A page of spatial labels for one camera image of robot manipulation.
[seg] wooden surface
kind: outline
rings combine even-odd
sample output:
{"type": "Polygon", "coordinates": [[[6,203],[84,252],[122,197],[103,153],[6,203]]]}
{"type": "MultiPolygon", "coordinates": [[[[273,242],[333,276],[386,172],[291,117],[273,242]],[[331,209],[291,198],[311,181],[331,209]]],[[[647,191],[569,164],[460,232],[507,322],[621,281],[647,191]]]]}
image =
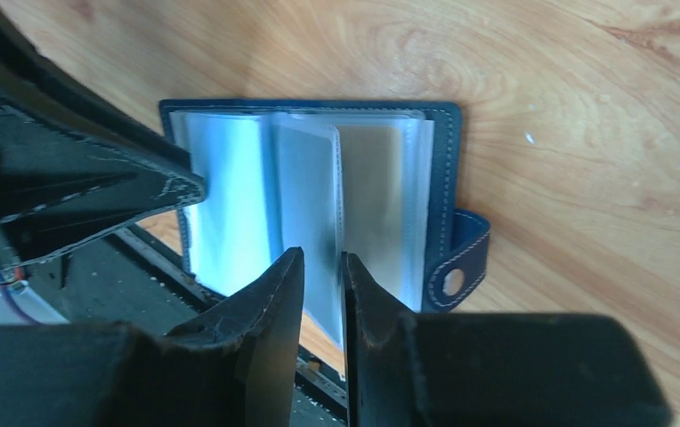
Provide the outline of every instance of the wooden surface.
{"type": "MultiPolygon", "coordinates": [[[[458,101],[457,203],[494,226],[489,275],[458,309],[615,316],[680,423],[680,1],[0,5],[157,130],[170,97],[458,101]]],[[[143,224],[178,245],[172,215],[143,224]]],[[[342,369],[315,328],[302,342],[342,369]]]]}

